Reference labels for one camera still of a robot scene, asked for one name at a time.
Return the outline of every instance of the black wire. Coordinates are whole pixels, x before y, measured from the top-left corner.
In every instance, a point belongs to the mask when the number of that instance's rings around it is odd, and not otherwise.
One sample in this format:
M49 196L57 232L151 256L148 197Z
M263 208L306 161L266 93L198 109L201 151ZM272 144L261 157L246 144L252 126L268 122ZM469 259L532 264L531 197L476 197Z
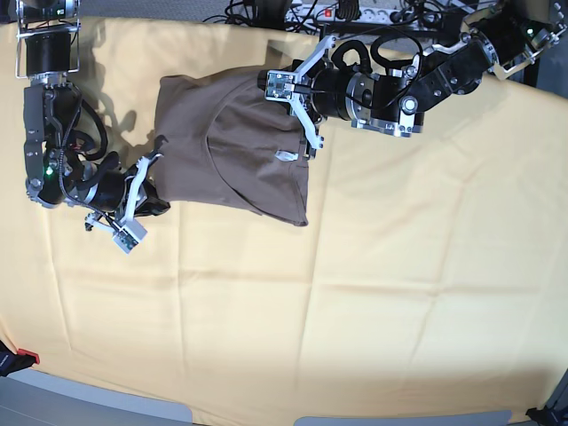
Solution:
M436 7L436 8L438 8L438 10L437 10L437 11L432 11L431 9L426 10L426 9L424 8L424 5L426 5L426 4L430 4L430 5L434 6L434 7ZM423 13L423 15L422 15L422 20L423 20L424 16L429 15L431 12L434 12L434 13L435 13L435 14L434 14L433 23L439 23L439 22L442 20L441 14L438 14L437 12L444 12L445 10L444 10L444 8L443 8L442 6L440 6L440 5L437 4L436 2L433 2L433 1L431 1L431 0L422 0L421 7L424 9L424 10L422 11L422 13Z
M290 8L290 11L292 11L292 14L294 15L294 17L296 18L296 22L300 22L300 17L298 16L298 14L296 13L296 11L294 10L293 7ZM308 27L305 26L305 24L303 25L304 27L304 31L306 34L308 34Z
M73 27L73 26L74 26L74 24L72 24L72 23L69 22L68 20L59 20L59 22L62 23L62 24L69 25L70 27ZM47 20L47 21L45 21L42 25L40 25L38 28L40 28L41 26L43 26L43 25L46 24L46 23L47 23L47 26L49 27L49 26L50 26L50 22ZM77 34L78 34L78 31L75 31L75 35L73 35L73 40L71 40L71 45L73 45L73 43L75 42L75 40L76 40L76 38L77 38Z
M59 149L61 151L59 153L59 161L58 161L58 165L59 165L59 189L61 190L63 195L65 195L65 197L67 199L69 199L72 203L86 207L87 209L91 209L92 211L94 211L98 215L101 215L101 217L104 217L105 220L108 222L108 224L111 225L111 227L115 231L120 232L120 229L118 228L118 226L116 226L114 221L110 218L110 216L107 213L105 213L104 211L102 211L100 209L97 209L94 206L91 206L87 202L76 200L75 198L70 197L69 193L67 192L67 189L65 188L65 183L63 181L63 177L64 177L63 162L65 160L65 151L67 149L67 141L69 140L69 135L71 134L71 130L73 128L73 125L76 122L77 118L79 117L82 104L83 104L83 97L81 95L79 95L79 98L77 100L77 105L75 106L75 111L73 113L73 119L69 122L69 125L67 126L67 129L65 130L63 140L60 141L61 145L59 146Z
M351 21L359 18L359 0L339 0L336 16L340 20Z
M247 6L244 4L244 2L242 2L242 7L244 8L245 13L247 14L247 19L250 21L249 9L247 9Z
M105 124L100 119L97 112L93 109L93 107L91 105L89 105L89 103L85 99L83 99L83 101L82 101L82 107L83 107L83 110L89 115L89 117L95 123L95 126L97 127L97 131L99 132L99 136L100 136L99 150L97 150L96 153L92 153L92 154L84 153L83 154L83 156L85 157L85 159L87 161L95 162L97 160L100 160L101 158L103 158L107 154L107 149L108 149L107 129L105 128Z
M357 105L360 105L360 106L365 107L365 108L369 108L369 105L365 105L363 102L361 102L360 100L354 98L354 97L353 97L352 95L350 95L349 93L344 93L344 92L342 92L342 91L320 91L320 90L317 90L317 89L312 89L311 86L307 86L307 85L305 85L305 84L296 84L296 86L304 87L304 88L306 88L306 89L310 89L310 93L311 93L311 94L326 93L326 94L328 94L328 95L343 96L343 97L345 97L345 98L347 98L347 99L352 100L352 101L353 101L354 103L356 103Z
M407 87L405 87L402 91L399 91L391 100L390 102L385 105L385 106L381 106L380 108L373 108L374 111L382 111L384 108L387 108L389 106L392 105L393 102L399 100L400 98L402 98L403 96L405 96L408 91L410 90L410 88L413 86L413 84L418 80L418 78L420 77L420 74L422 72L422 63L424 60L424 49L422 48L421 43L418 41L418 39L416 39L415 37L412 37L411 35L405 33L404 31L396 28L396 27L391 27L390 29L393 29L397 32L399 32L401 35L403 35L405 38L408 38L409 40L413 41L414 44L416 44L416 47L418 48L418 55L420 57L420 62L418 63L418 71L416 72L416 77L414 77L411 81L410 84L407 85Z
M231 0L231 2L229 3L229 5L225 8L225 15L227 16L227 24L246 24L249 27L252 27L252 21L250 19L247 19L246 17L242 16L239 13L235 13L233 11L233 7L235 6L244 6L244 2L237 2L235 3L234 0Z
M488 2L479 2L479 4L497 4L497 2L495 0L492 0L492 1L488 1ZM455 10L463 10L463 9L460 6L457 6L457 7L447 8L443 12L435 12L435 11L425 12L425 13L421 13L418 16L413 17L411 20L405 20L405 21L397 22L395 24L377 24L377 26L374 27L374 28L370 28L370 29L367 29L365 31L361 31L360 33L357 33L357 34L351 34L351 35L346 35L344 37L339 37L338 40L349 40L350 38L362 36L362 35L368 34L368 33L372 33L373 31L377 31L377 30L382 29L382 28L402 27L402 26L405 26L405 25L408 25L408 24L412 24L413 22L419 20L420 18L423 18L425 15L436 14L436 13L443 13L443 14L454 13L454 12L450 12L450 11L455 11Z
M223 20L226 20L226 15L213 15L213 16L209 16L208 18L202 20L201 22L207 22L208 20L212 20L214 18L223 18Z
M305 15L304 20L293 30L293 32L297 33L300 31L300 29L304 26L305 22L308 20L308 18L310 18L310 15L313 13L313 10L316 7L316 4L318 4L319 0L314 0L312 7L310 8L310 10L308 11L308 13Z

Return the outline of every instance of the black cable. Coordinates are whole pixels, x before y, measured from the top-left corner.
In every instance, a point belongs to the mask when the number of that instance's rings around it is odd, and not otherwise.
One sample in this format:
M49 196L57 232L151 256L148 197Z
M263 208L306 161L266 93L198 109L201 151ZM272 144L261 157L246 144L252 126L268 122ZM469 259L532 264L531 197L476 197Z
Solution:
M308 18L310 18L310 15L313 13L313 10L316 7L316 4L318 4L319 0L314 0L312 7L310 8L310 10L308 11L308 13L305 15L304 20L293 30L293 32L297 33L300 31L300 29L302 29L302 27L304 26L305 22L308 20Z
M92 211L94 211L98 215L101 215L102 217L105 218L105 220L108 222L108 224L115 231L120 232L120 229L118 228L118 226L116 226L116 224L114 223L114 220L112 220L107 213L105 213L101 209L97 209L96 207L91 206L90 204L88 204L84 201L76 200L75 198L70 197L69 193L67 192L67 189L65 188L65 183L63 181L63 176L64 176L63 163L65 161L65 151L66 151L66 148L67 148L67 141L69 139L69 135L71 134L71 129L73 129L73 126L75 125L75 122L77 121L77 118L79 117L79 113L81 112L81 105L82 104L83 104L83 97L79 93L79 99L77 100L77 105L75 106L75 111L73 113L73 119L69 122L69 125L67 126L67 129L65 130L63 140L60 141L61 143L59 145L60 153L59 153L59 161L58 161L59 189L61 190L63 195L65 195L66 199L70 200L74 204L86 207L87 209L91 209ZM61 133L59 131L57 132L57 134L58 134L59 137L61 137Z
M297 14L296 11L294 10L294 8L291 7L291 8L290 8L290 11L292 11L292 14L294 15L294 18L296 18L296 22L299 23L299 22L300 22L300 17L298 16L298 14ZM310 29L310 28L306 27L305 24L303 25L303 27L304 27L305 33L308 34L308 29Z
M356 51L359 55L359 71L364 75L370 75L373 72L371 67L371 58L369 57L369 50L359 40L350 40L348 42L342 43L331 55L331 61L340 71L347 71L351 69L345 63L343 57L348 51Z
M85 133L84 131L80 131L80 130L71 130L71 136L70 136L71 140L75 140L75 145L76 145L76 151L79 153L86 153L92 149L95 149L95 139L93 139L91 137L91 135ZM78 146L76 143L76 140L82 140L83 143L81 144L81 146Z
M208 18L202 20L201 22L207 22L208 20L212 20L214 18L223 18L223 20L226 20L226 15L213 15L213 16L209 16Z
M492 1L488 1L488 2L479 2L479 4L497 4L497 2L492 0ZM453 13L453 12L450 12L450 11L454 11L454 10L462 10L462 8L460 6L450 7L448 9L444 10L443 12L425 12L425 13L422 13L418 16L415 16L411 20L405 20L405 21L394 23L394 24L377 24L377 26L374 27L374 28L370 28L370 29L367 29L365 31L361 31L360 33L357 33L357 34L351 34L351 35L346 35L344 37L339 37L338 40L349 40L350 38L363 36L365 34L371 33L373 31L377 31L377 30L382 29L382 28L403 27L405 25L412 24L413 22L422 18L424 15L428 15L428 14L432 14L432 13L444 13L444 14Z
M361 107L365 107L365 108L369 108L373 111L382 111L384 108L387 108L389 106L392 105L393 102L399 100L400 98L402 98L406 93L408 93L408 91L410 90L410 88L413 86L414 82L419 78L420 73L422 71L422 62L423 62L423 58L424 58L424 49L422 48L422 45L420 44L420 42L412 37L411 35L405 33L404 31L401 31L398 28L394 28L393 26L390 27L384 27L384 28L390 28L393 29L395 31L398 31L401 35L403 35L405 38L408 38L410 40L412 40L415 44L416 47L418 48L418 54L420 55L420 62L418 64L418 71L416 73L416 77L413 78L410 81L410 84L408 84L404 89L402 89L401 91L399 91L386 105L381 106L381 107L376 107L376 106L369 106L369 105L365 105L363 104L360 100L355 99L353 96L351 96L349 93L342 93L342 92L334 92L334 91L318 91L318 90L312 90L312 88L310 86L304 86L302 84L297 84L297 86L300 87L309 87L311 90L311 93L327 93L327 94L332 94L332 95L337 95L337 96L345 96L347 99L352 100L355 104L361 106Z
M248 19L250 22L252 22L252 21L250 20L249 9L247 9L247 5L244 4L244 2L242 2L242 7L243 7L243 9L245 10L245 14L247 15L247 19Z
M235 13L233 11L233 8L235 6L244 6L244 2L237 2L235 3L234 0L231 0L231 2L229 3L229 5L225 8L225 15L227 16L227 24L236 24L236 25L240 25L240 24L246 24L249 27L253 26L253 22L250 19L247 19L246 17L244 17L243 15L239 14L239 13Z
M336 16L340 20L357 20L360 16L359 0L339 0Z
M116 169L120 165L120 163L121 159L116 151L108 153L108 155L105 157L105 160L102 161L102 163L97 168L97 171L95 171L95 174L87 180L75 182L75 188L77 188L78 191L86 191L92 188L100 182L100 180L108 171Z
M74 27L74 26L75 26L74 24L72 24L72 23L69 22L68 20L59 20L59 22L62 23L62 24L66 24L66 25L68 25L68 26L70 26L70 27ZM40 28L40 27L43 26L44 24L47 24L48 27L50 26L50 22L47 20L47 21L45 21L42 25L39 25L37 28ZM71 40L71 45L73 45L73 43L75 42L78 33L79 33L78 31L75 31L75 35L73 36L73 40Z
M91 119L95 122L95 126L97 126L97 131L99 132L100 135L99 150L93 154L87 154L87 153L83 154L85 160L89 162L95 162L96 160L100 160L101 158L103 158L107 153L107 148L108 148L107 129L105 129L105 124L100 119L97 112L93 109L91 105L89 105L89 103L85 99L81 101L81 106L83 107L85 112L91 117Z
M360 100L354 98L354 97L353 97L352 95L350 95L349 93L343 93L343 92L341 92L341 91L320 91L320 90L317 90L317 89L312 89L311 86L308 86L308 85L305 85L305 84L296 84L296 87L303 87L303 88L309 90L309 92L310 92L311 94L326 93L326 94L328 94L328 95L343 96L343 97L345 97L345 98L347 98L347 99L352 100L355 104L357 104L357 105L359 105L359 106L361 106L361 107L369 108L369 105L364 104L362 101L360 101Z

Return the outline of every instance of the cloth fold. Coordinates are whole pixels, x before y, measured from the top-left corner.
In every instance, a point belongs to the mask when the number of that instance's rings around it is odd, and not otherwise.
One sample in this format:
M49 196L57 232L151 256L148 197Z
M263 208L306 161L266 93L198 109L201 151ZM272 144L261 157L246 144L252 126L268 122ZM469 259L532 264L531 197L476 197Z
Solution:
M305 226L302 126L282 105L264 99L256 76L231 75L207 86L184 76L162 78L155 118L163 142L154 170L158 194ZM284 161L283 152L289 153Z

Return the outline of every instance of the metal bracket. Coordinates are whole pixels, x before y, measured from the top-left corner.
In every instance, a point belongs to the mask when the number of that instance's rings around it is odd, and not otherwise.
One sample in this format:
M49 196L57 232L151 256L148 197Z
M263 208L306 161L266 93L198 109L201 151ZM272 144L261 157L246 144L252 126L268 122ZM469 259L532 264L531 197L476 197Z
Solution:
M30 196L36 196L43 188L43 86L31 86L24 89L24 123L26 142L24 159Z
M18 19L18 33L16 35L16 38L18 39L18 44L16 46L16 71L15 71L16 78L19 78L19 79L29 78L29 75L22 74L20 72L21 71L21 51L22 51L21 46L22 46L22 42L26 38L29 38L31 36L36 36L36 35L39 35L39 34L57 33L57 32L76 33L75 46L76 46L76 50L77 50L77 63L76 63L75 68L70 69L69 71L67 71L67 73L64 73L64 74L67 75L67 74L78 73L79 68L81 67L81 59L80 59L81 54L80 54L80 50L79 50L80 29L81 29L81 20L78 17L76 18L74 25L73 24L59 24L59 25L56 25L54 27L30 28L30 29L26 29L24 27L22 18L19 18Z
M148 170L160 157L162 154L154 150L138 160L136 163L138 172L130 184L124 215L115 221L120 231L114 233L113 241L126 254L129 254L148 234L144 226L134 218L134 214L138 204L146 198L143 184Z
M294 114L304 127L305 136L313 149L323 147L323 137L318 135L318 131L312 119L306 112L301 101L300 94L294 93L296 84L302 82L304 76L322 59L329 49L335 47L335 37L328 35L324 37L316 46L313 53L306 59L296 71L270 70L267 74L266 89L264 98L276 102L286 102L290 104Z

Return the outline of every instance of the metal clamp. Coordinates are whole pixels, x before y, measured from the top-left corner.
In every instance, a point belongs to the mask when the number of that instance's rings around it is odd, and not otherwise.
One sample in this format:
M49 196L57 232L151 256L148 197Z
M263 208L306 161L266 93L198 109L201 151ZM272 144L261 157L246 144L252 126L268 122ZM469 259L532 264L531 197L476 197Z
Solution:
M80 7L80 0L75 0L75 10L79 11ZM81 20L78 16L78 12L75 15L75 24L73 23L62 23L58 24L54 27L46 27L46 28L27 28L24 24L24 17L23 17L23 4L21 0L16 1L16 13L18 15L18 32L16 34L16 38L18 39L18 44L16 46L16 70L15 75L16 78L24 79L29 78L29 75L22 74L21 71L21 51L22 51L22 41L26 38L31 36L36 36L40 34L50 34L50 33L57 33L57 32L68 32L68 33L76 33L76 51L77 51L77 62L76 66L73 69L68 70L66 73L63 73L65 76L67 74L73 74L79 72L79 68L81 67L81 55L79 49L79 32L81 29Z
M329 49L335 47L335 37L328 35L316 46L314 52L306 59L296 71L270 70L267 75L267 84L264 91L266 100L286 102L290 104L294 114L304 127L305 136L313 149L323 148L323 137L318 135L312 119L306 112L299 93L294 93L296 84L302 82L304 76L320 59L326 55Z

